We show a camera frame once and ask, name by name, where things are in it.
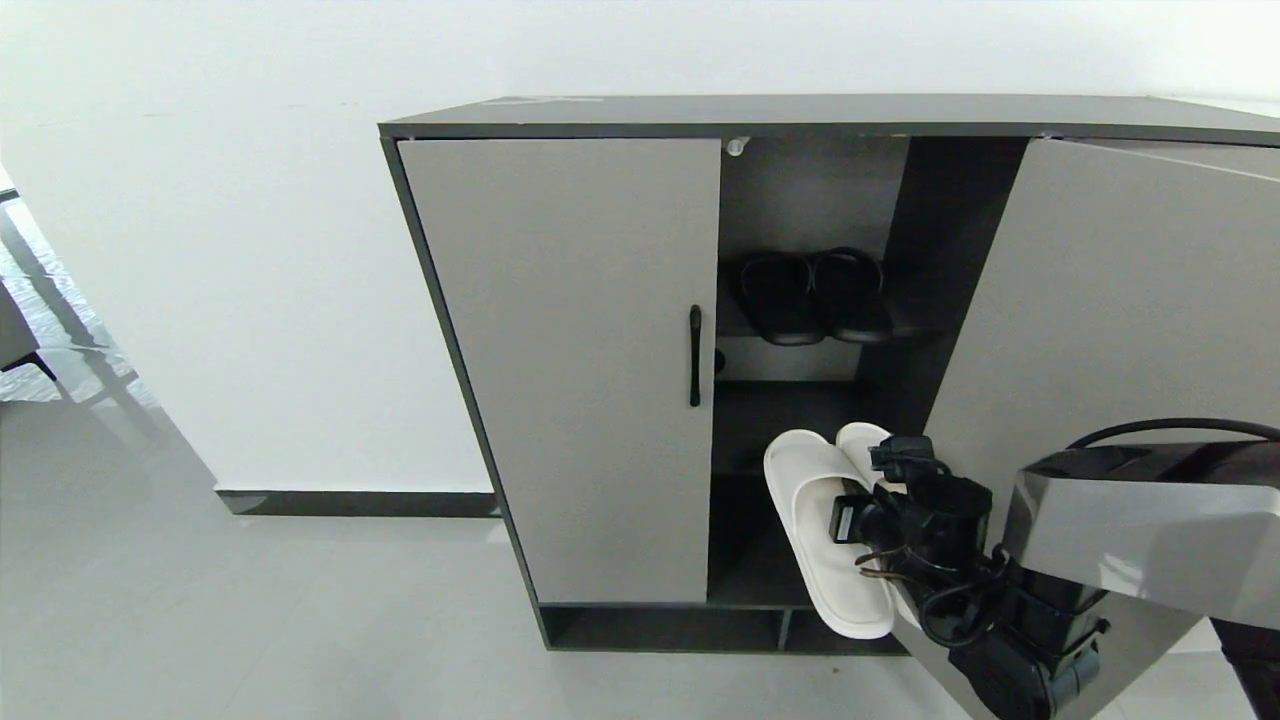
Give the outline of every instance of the chair leg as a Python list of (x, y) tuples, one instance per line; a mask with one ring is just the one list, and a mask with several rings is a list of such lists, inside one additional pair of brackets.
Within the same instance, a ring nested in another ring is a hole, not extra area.
[(13, 363), (9, 363), (4, 368), (0, 368), (0, 373), (8, 373), (9, 370), (18, 368), (19, 365), (35, 365), (40, 368), (41, 373), (49, 375), (49, 379), (54, 380), (55, 383), (58, 382), (58, 375), (54, 374), (54, 370), (49, 366), (49, 363), (45, 363), (45, 359), (41, 357), (38, 352), (28, 352), (27, 355), (23, 355), (22, 357), (14, 360)]

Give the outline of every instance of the white wall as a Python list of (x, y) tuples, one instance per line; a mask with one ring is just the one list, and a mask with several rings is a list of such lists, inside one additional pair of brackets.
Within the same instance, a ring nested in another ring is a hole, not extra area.
[(503, 94), (1280, 99), (1275, 5), (99, 0), (0, 13), (5, 165), (219, 487), (241, 489), (488, 488), (378, 120)]

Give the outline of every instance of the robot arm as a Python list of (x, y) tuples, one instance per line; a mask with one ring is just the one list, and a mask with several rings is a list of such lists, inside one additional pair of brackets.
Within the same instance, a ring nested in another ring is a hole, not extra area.
[[(1172, 427), (1266, 441), (1089, 447)], [(1019, 473), (991, 555), (991, 491), (928, 438), (891, 437), (872, 459), (884, 483), (836, 500), (832, 541), (872, 550), (860, 571), (897, 584), (998, 717), (1053, 717), (1097, 676), (1108, 592), (1213, 618), (1256, 711), (1276, 716), (1280, 430), (1175, 419), (1082, 438)]]

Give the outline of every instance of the white slipper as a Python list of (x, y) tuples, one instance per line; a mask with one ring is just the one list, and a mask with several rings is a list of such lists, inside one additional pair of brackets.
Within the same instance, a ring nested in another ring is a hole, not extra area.
[[(884, 473), (872, 469), (870, 448), (879, 446), (891, 434), (884, 428), (870, 423), (849, 423), (844, 428), (840, 428), (840, 433), (836, 434), (836, 447), (845, 454), (845, 457), (849, 457), (854, 468), (858, 469), (858, 474), (867, 478), (867, 492), (870, 492), (876, 483), (883, 483), (884, 489), (890, 492), (906, 492), (906, 486), (887, 483), (884, 482)], [(897, 614), (908, 623), (919, 628), (920, 621), (915, 618), (915, 610), (911, 609), (911, 603), (902, 597), (902, 589), (896, 583), (887, 584), (893, 594), (893, 607), (897, 609)]]
[(867, 546), (836, 544), (828, 534), (832, 503), (845, 495), (840, 478), (868, 484), (818, 433), (787, 430), (764, 451), (764, 479), (818, 616), (846, 638), (882, 638), (893, 629), (890, 583), (858, 571)]

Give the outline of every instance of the bottom compartment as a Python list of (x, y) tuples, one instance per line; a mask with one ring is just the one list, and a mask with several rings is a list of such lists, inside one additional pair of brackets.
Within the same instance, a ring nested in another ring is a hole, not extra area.
[(906, 655), (892, 637), (840, 637), (806, 610), (556, 605), (539, 611), (550, 650)]
[(782, 650), (797, 655), (906, 655), (893, 635), (855, 641), (832, 632), (815, 610), (790, 611)]

